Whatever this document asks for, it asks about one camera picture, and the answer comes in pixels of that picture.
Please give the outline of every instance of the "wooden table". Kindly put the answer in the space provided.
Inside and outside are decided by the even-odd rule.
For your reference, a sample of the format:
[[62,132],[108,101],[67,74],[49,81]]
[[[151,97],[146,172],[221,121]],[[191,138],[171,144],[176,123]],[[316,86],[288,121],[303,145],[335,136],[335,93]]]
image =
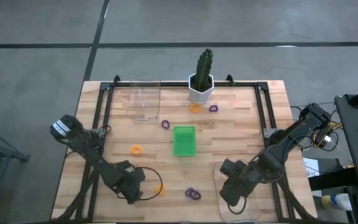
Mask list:
[[[85,128],[92,125],[100,82],[85,82],[76,117]],[[283,81],[268,81],[270,96],[278,128],[287,128],[293,118]],[[213,166],[226,158],[252,159],[263,147],[255,92],[250,87],[216,87],[201,112],[192,113],[188,105],[188,90],[184,87],[161,87],[158,120],[155,123],[134,122],[126,116],[129,88],[115,88],[106,137],[104,158],[109,162],[129,160],[135,166],[156,169],[167,188],[165,196],[128,205],[100,181],[94,221],[96,222],[221,222],[218,197],[215,190]],[[209,105],[217,104],[217,113],[208,112]],[[171,123],[164,130],[160,122]],[[190,125],[196,127],[197,155],[174,157],[172,154],[172,128]],[[133,145],[143,147],[141,156],[130,154]],[[64,163],[52,218],[59,216],[78,193],[85,161],[78,154],[70,154]],[[316,209],[306,176],[301,151],[294,149],[286,163],[290,188],[306,208],[316,217]],[[141,183],[143,197],[154,194],[158,177],[145,170],[146,180]],[[200,190],[199,201],[185,198],[188,187]],[[275,221],[272,186],[259,184],[254,197],[260,208],[258,221]],[[281,199],[284,214],[285,200]]]

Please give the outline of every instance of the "white hexagonal pot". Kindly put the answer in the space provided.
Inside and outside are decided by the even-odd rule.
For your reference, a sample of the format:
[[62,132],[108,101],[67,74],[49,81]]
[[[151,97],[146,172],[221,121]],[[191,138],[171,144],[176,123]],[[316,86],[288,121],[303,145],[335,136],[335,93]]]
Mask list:
[[209,97],[211,96],[212,91],[214,90],[214,77],[212,75],[209,75],[209,77],[211,78],[211,83],[212,83],[211,88],[209,88],[208,90],[206,90],[204,92],[199,92],[197,90],[194,90],[191,87],[191,79],[195,75],[196,74],[194,73],[189,76],[189,97],[192,100],[192,102],[194,102],[194,103],[205,104],[208,102]]

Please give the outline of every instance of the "green plastic container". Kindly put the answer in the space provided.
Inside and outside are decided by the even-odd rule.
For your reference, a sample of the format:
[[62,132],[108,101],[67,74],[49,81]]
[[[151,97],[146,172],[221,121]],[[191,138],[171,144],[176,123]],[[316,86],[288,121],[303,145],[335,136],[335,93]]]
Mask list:
[[194,126],[177,126],[173,128],[173,155],[195,156],[196,128]]

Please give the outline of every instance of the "concrete floor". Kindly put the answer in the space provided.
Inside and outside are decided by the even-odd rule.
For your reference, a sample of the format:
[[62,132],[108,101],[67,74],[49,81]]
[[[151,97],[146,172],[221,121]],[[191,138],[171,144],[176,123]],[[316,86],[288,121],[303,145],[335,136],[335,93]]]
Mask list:
[[[103,0],[0,0],[0,44],[92,43]],[[100,42],[358,42],[358,0],[111,0]],[[203,49],[98,49],[91,80],[184,80]],[[292,105],[358,92],[358,47],[213,48],[212,74],[285,80]],[[65,147],[49,125],[74,114],[90,49],[0,49],[0,135],[29,163],[12,162],[0,223],[48,220]],[[331,112],[333,105],[324,105]],[[343,133],[340,148],[349,154]],[[304,152],[338,157],[338,150]],[[344,215],[319,208],[324,220]]]

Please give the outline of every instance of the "cactus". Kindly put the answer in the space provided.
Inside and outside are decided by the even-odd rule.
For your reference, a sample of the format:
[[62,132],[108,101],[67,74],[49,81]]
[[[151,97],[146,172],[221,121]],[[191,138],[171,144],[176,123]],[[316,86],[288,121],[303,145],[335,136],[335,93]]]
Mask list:
[[191,83],[191,87],[199,92],[204,92],[211,87],[209,72],[211,71],[213,53],[206,49],[198,59],[197,71]]

